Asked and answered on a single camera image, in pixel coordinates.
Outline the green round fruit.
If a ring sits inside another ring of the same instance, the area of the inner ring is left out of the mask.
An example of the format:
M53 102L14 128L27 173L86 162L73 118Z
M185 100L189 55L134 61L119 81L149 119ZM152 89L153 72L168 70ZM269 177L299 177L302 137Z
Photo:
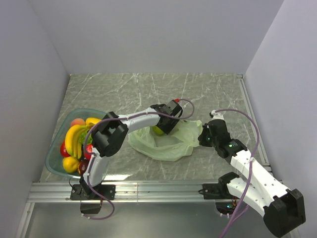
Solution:
M154 134L157 136L164 135L164 132L158 126L153 126L152 130L153 130Z

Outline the green plastic bag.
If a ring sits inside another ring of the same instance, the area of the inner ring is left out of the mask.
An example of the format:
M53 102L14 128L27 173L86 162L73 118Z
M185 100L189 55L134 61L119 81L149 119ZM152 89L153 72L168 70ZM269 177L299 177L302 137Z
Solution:
M169 133L157 136L153 126L128 134L128 143L136 151L158 161L175 162L190 156L199 146L198 137L202 133L200 120L180 120Z

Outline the red and green fruit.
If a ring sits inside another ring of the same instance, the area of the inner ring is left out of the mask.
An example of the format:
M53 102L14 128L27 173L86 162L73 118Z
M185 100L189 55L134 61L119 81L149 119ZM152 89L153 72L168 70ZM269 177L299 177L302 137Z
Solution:
M93 150L93 145L92 145L92 144L88 144L88 145L86 146L86 149L83 150L84 158L85 158L86 160L88 160L88 161L91 159L92 150Z

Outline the dark red apple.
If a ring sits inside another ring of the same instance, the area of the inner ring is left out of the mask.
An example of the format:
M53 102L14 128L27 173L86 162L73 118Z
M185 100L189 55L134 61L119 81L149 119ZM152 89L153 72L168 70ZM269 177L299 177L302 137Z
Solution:
M77 172L80 176L87 170L88 165L89 165L88 160L82 160L79 162L77 167Z

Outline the yellow banana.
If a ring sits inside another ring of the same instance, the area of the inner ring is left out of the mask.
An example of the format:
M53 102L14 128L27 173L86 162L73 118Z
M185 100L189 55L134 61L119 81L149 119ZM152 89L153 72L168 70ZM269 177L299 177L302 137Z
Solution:
M66 133L65 136L65 148L67 153L76 158L80 159L82 149L80 136L82 133L86 132L88 127L86 125L73 125Z

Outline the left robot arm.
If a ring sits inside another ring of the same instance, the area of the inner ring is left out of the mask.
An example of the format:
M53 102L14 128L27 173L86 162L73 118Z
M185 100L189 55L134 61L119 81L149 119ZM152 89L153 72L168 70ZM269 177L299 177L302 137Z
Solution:
M143 111L127 115L107 113L103 120L90 130L93 146L89 153L91 159L80 178L81 192L85 198L91 200L98 197L109 158L120 150L128 134L151 126L169 134L182 114L183 109L176 100L171 100L168 104L155 104Z

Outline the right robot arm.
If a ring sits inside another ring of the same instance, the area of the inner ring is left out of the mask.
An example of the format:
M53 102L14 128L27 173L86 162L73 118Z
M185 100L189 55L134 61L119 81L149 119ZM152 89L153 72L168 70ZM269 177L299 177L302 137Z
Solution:
M217 184L204 183L199 193L205 200L239 198L256 210L268 230L281 238L306 221L304 197L297 189L289 189L276 180L238 139L232 139L222 119L203 125L199 144L213 147L218 155L237 169L246 183L234 172L218 179Z

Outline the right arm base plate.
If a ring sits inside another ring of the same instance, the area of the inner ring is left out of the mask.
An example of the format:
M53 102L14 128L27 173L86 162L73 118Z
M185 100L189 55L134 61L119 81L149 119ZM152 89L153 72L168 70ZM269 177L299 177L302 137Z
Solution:
M217 183L203 183L202 189L198 191L204 200L222 199L223 196L218 189Z

